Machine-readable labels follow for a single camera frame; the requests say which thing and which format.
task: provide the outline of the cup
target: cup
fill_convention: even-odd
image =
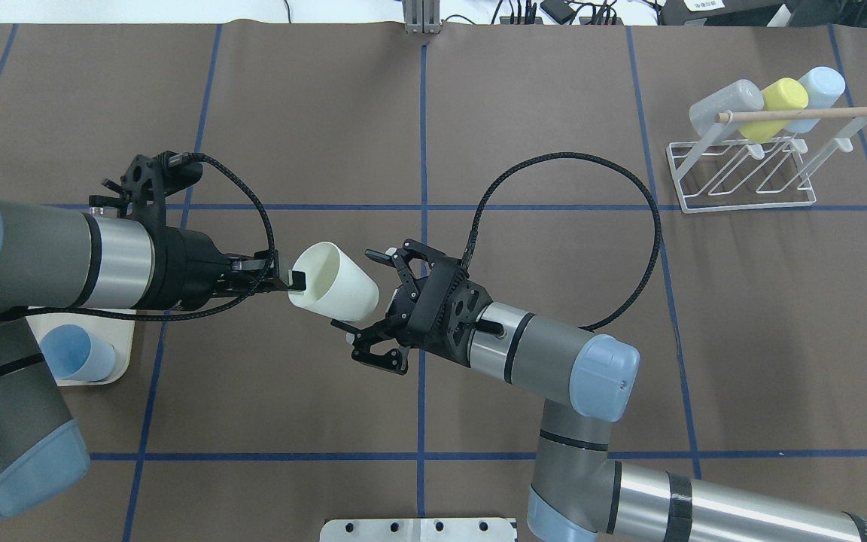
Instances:
[[[330,241],[303,251],[293,271],[306,274],[306,290],[290,291],[290,302],[317,315],[357,322],[369,316],[379,301],[376,283]]]
[[[116,350],[75,324],[58,326],[38,344],[56,380],[98,382],[116,368]]]

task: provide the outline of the white label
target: white label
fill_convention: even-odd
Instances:
[[[684,5],[691,11],[720,10],[725,7],[725,0],[684,0]]]

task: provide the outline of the blue cup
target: blue cup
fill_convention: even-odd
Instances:
[[[98,382],[116,368],[116,350],[83,328],[66,324],[42,337],[39,348],[56,380]]]

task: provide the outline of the white metal plate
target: white metal plate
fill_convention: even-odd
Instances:
[[[133,309],[108,309],[109,312],[122,312],[124,315],[134,315]],[[29,327],[32,329],[35,340],[42,341],[42,337],[52,329],[65,324],[75,324],[90,333],[106,340],[116,350],[116,367],[113,373],[105,380],[98,382],[73,382],[71,380],[57,380],[58,385],[101,385],[116,382],[129,367],[129,358],[132,354],[132,339],[135,332],[135,322],[129,320],[113,320],[99,318],[97,316],[69,315],[67,312],[58,312],[54,315],[30,316]]]
[[[320,542],[516,542],[516,525],[504,518],[333,520]]]

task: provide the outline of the plastic cup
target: plastic cup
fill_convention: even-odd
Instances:
[[[83,328],[66,324],[42,337],[39,348],[56,380],[98,382],[116,368],[116,350]]]
[[[293,271],[306,274],[306,290],[291,291],[290,302],[317,315],[357,322],[369,316],[379,301],[376,283],[330,241],[303,251]]]

